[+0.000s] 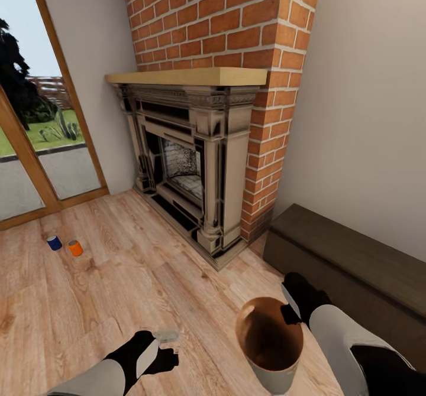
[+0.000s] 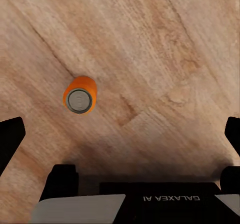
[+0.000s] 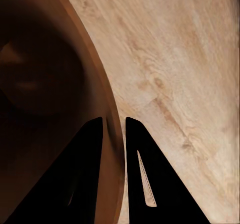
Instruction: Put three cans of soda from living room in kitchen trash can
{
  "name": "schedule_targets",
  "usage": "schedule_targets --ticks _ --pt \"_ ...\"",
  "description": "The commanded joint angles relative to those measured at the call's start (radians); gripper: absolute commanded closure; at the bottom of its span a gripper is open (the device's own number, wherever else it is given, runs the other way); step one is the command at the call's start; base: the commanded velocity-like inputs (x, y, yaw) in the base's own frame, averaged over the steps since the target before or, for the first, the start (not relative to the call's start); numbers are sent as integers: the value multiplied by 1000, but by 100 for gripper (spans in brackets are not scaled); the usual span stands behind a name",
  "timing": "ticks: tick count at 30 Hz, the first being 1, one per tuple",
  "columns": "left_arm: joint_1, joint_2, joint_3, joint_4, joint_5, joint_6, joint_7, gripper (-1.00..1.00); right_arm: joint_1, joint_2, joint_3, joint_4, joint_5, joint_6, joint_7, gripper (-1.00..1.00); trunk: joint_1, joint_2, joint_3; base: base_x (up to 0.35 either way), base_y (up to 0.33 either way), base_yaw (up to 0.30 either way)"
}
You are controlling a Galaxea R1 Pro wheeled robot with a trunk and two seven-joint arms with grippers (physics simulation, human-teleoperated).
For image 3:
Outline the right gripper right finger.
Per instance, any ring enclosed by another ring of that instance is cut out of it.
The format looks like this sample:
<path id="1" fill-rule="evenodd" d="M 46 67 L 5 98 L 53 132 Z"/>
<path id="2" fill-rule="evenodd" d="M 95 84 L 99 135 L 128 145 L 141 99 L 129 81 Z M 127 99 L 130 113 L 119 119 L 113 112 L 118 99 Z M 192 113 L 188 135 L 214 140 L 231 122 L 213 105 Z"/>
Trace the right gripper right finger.
<path id="1" fill-rule="evenodd" d="M 145 126 L 125 122 L 129 224 L 210 224 Z M 146 205 L 137 150 L 157 207 Z"/>

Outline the trash can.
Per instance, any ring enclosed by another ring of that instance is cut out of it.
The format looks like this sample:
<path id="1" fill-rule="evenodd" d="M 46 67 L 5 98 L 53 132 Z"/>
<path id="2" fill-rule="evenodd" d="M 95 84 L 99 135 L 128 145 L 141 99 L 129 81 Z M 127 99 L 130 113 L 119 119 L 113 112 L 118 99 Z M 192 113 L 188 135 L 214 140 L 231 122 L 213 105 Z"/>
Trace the trash can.
<path id="1" fill-rule="evenodd" d="M 95 45 L 69 0 L 0 0 L 0 224 L 82 126 L 102 117 L 94 224 L 118 224 L 120 116 Z"/>

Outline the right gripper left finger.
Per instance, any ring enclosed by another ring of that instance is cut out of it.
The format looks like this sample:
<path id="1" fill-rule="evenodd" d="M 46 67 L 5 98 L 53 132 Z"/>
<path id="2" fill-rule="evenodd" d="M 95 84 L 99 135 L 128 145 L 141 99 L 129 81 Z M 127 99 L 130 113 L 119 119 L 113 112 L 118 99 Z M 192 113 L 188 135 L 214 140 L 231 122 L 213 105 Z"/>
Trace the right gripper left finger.
<path id="1" fill-rule="evenodd" d="M 102 120 L 82 126 L 3 224 L 94 224 Z"/>

